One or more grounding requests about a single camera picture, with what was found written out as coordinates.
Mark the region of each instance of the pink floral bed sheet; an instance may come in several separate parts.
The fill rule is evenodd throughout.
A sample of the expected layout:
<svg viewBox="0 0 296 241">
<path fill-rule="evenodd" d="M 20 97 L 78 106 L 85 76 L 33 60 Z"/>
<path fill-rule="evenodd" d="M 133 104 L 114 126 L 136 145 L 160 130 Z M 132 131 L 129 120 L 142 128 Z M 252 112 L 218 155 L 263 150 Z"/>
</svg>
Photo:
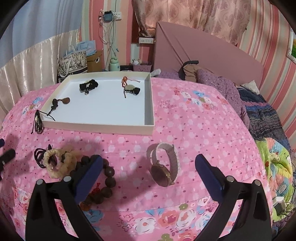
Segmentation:
<svg viewBox="0 0 296 241">
<path fill-rule="evenodd" d="M 9 112 L 0 137 L 5 149 L 14 148 L 16 159 L 5 167 L 0 182 L 0 205 L 7 218 L 25 237 L 28 204 L 36 180 L 50 179 L 34 160 L 36 148 L 71 144 L 85 155 L 100 154 L 115 168 L 113 196 L 84 212 L 106 241 L 192 241 L 207 224 L 214 202 L 195 171 L 194 159 L 202 153 L 224 175 L 238 181 L 259 179 L 269 207 L 272 199 L 265 168 L 245 125 L 219 92 L 206 85 L 162 78 L 152 79 L 155 130 L 152 136 L 117 135 L 45 129 L 31 134 L 36 109 L 57 85 L 32 91 Z M 181 173 L 175 185 L 157 186 L 149 174 L 147 149 L 159 142 L 174 144 Z M 94 188 L 104 187 L 101 174 Z M 66 230 L 75 235 L 60 201 L 56 201 Z M 230 232 L 238 214 L 237 203 L 222 235 Z"/>
</svg>

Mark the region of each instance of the headboard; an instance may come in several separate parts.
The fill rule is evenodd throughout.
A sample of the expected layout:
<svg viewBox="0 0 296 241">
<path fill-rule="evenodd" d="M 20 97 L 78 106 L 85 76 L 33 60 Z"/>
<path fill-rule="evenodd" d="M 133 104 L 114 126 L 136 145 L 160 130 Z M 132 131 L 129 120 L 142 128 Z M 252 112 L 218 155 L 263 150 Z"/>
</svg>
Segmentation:
<svg viewBox="0 0 296 241">
<path fill-rule="evenodd" d="M 263 66 L 238 47 L 198 29 L 158 22 L 154 69 L 177 72 L 189 60 L 239 85 L 255 80 L 260 86 L 262 80 Z"/>
</svg>

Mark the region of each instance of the watch face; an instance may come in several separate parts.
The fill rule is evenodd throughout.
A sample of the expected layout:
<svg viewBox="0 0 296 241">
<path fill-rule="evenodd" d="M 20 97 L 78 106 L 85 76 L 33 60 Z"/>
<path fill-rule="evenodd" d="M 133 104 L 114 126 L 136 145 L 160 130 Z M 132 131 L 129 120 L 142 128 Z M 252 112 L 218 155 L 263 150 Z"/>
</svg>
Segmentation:
<svg viewBox="0 0 296 241">
<path fill-rule="evenodd" d="M 152 165 L 151 167 L 151 175 L 154 181 L 162 187 L 169 186 L 169 179 L 167 174 L 164 171 L 165 167 L 160 167 L 158 165 Z"/>
</svg>

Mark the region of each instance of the power strip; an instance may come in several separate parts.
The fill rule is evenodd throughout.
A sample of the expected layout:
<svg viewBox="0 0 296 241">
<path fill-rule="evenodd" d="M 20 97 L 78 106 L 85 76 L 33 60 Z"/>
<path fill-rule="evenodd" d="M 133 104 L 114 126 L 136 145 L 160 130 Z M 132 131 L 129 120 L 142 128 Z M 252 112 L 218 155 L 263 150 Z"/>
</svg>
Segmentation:
<svg viewBox="0 0 296 241">
<path fill-rule="evenodd" d="M 154 44 L 154 38 L 139 38 L 139 44 Z"/>
</svg>

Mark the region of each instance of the blue gripper pad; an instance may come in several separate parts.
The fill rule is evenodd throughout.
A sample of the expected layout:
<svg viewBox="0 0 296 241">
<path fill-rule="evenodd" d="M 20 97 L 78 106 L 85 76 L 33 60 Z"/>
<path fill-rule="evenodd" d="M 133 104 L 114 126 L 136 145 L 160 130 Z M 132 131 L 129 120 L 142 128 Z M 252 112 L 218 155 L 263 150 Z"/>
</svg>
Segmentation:
<svg viewBox="0 0 296 241">
<path fill-rule="evenodd" d="M 215 174 L 212 171 L 212 168 L 213 167 L 209 164 L 209 162 L 202 154 L 196 156 L 195 169 L 202 179 L 211 198 L 214 201 L 221 203 L 223 201 L 223 186 L 216 178 Z"/>
<path fill-rule="evenodd" d="M 0 148 L 4 147 L 4 145 L 5 145 L 5 141 L 3 139 L 0 139 Z"/>
<path fill-rule="evenodd" d="M 76 190 L 74 190 L 75 202 L 79 204 L 84 201 L 87 195 L 90 193 L 91 188 L 98 179 L 101 171 L 103 169 L 103 159 L 101 156 L 92 163 L 88 165 L 88 170 L 85 172 L 84 176 L 76 185 Z"/>
</svg>

